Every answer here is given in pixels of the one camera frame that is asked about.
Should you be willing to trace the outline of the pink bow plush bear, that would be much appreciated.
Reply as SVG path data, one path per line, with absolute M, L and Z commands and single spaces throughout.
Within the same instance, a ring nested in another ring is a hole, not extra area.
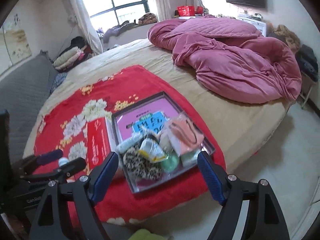
M 116 146 L 116 152 L 119 154 L 126 153 L 129 148 L 135 146 L 139 141 L 143 139 L 143 137 L 143 133 L 133 133 L 131 137 L 123 140 Z

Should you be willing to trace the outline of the leopard print fabric pouch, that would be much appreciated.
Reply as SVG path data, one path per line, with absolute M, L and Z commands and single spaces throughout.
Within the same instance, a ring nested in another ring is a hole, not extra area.
M 157 180 L 162 176 L 161 167 L 143 158 L 134 147 L 124 153 L 123 164 L 129 173 L 139 179 Z

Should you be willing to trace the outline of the yellow white snack packet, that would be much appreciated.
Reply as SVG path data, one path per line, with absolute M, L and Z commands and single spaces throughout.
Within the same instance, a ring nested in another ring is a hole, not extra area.
M 159 163 L 167 160 L 167 154 L 160 147 L 157 138 L 148 134 L 142 141 L 138 153 L 151 163 Z

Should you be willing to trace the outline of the white green tissue pack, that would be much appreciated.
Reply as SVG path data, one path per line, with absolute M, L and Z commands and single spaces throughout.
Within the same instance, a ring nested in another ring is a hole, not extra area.
M 183 167 L 192 166 L 197 163 L 197 156 L 201 152 L 200 149 L 196 149 L 193 152 L 189 152 L 180 156 L 180 160 Z

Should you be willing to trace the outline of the clear bag pink item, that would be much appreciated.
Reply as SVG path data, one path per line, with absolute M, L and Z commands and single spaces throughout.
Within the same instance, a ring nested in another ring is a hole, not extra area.
M 179 157 L 198 149 L 204 141 L 204 134 L 184 114 L 166 121 L 164 129 Z

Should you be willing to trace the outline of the green round object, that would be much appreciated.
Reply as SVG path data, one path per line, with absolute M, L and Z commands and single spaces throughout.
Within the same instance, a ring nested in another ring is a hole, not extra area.
M 178 167 L 179 163 L 179 156 L 175 152 L 171 152 L 166 160 L 160 162 L 160 165 L 163 172 L 170 173 Z

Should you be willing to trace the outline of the beige bed sheet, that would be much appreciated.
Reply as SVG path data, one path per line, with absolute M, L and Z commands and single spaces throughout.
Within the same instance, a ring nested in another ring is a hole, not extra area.
M 95 56 L 68 73 L 39 111 L 23 156 L 34 153 L 37 128 L 58 103 L 85 85 L 137 64 L 169 83 L 192 104 L 223 151 L 228 172 L 243 164 L 270 139 L 292 105 L 285 99 L 247 105 L 222 98 L 196 81 L 193 68 L 175 66 L 170 52 L 157 48 L 147 38 L 135 40 Z

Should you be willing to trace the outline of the folded clothes pile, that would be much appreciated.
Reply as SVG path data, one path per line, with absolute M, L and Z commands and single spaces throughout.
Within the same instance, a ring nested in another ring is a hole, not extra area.
M 53 66 L 60 73 L 68 72 L 93 56 L 90 45 L 83 37 L 77 36 L 71 40 L 70 46 L 56 58 Z

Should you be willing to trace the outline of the white sheer curtain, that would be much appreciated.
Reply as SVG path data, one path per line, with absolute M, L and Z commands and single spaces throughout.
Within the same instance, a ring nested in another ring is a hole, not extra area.
M 95 55 L 102 54 L 104 52 L 103 45 L 93 28 L 83 0 L 66 0 L 66 6 Z

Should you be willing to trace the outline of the pink quilted duvet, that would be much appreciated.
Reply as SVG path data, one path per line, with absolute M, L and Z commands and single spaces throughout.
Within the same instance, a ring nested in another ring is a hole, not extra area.
M 229 100 L 261 104 L 294 102 L 302 76 L 294 53 L 281 40 L 227 17 L 170 19 L 148 31 L 149 41 L 172 52 L 176 66 L 191 66 L 207 89 Z

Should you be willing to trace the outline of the dark clothes on chair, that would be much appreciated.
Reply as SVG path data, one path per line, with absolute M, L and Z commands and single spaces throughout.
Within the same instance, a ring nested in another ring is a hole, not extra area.
M 318 63 L 313 49 L 302 45 L 295 54 L 300 71 L 308 76 L 313 82 L 318 82 Z

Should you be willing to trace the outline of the clothes on window sill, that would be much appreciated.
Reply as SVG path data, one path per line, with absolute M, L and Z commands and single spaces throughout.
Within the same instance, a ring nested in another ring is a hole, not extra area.
M 124 21 L 122 24 L 116 25 L 107 31 L 104 32 L 102 36 L 103 43 L 108 43 L 112 36 L 118 37 L 120 34 L 131 30 L 136 27 L 141 27 L 148 24 L 157 23 L 157 16 L 151 12 L 146 13 L 138 21 L 134 20 L 133 22 Z

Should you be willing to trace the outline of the white cabinet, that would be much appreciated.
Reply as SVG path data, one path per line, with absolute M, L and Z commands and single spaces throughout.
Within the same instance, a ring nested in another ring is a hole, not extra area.
M 266 23 L 261 22 L 261 21 L 257 21 L 257 20 L 254 20 L 254 19 L 250 19 L 250 18 L 247 18 L 247 17 L 240 17 L 240 16 L 237 16 L 236 19 L 255 26 L 262 33 L 262 35 L 264 37 L 266 37 L 266 31 L 267 31 Z

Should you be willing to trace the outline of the red basket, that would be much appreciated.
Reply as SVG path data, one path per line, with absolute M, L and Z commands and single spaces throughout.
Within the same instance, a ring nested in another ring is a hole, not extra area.
M 193 5 L 179 6 L 177 11 L 180 17 L 195 16 L 195 7 Z

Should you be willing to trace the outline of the wall landscape painting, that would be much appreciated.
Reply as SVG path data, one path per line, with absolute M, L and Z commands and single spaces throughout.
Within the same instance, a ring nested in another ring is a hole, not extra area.
M 18 13 L 9 15 L 1 26 L 0 50 L 1 74 L 32 55 Z

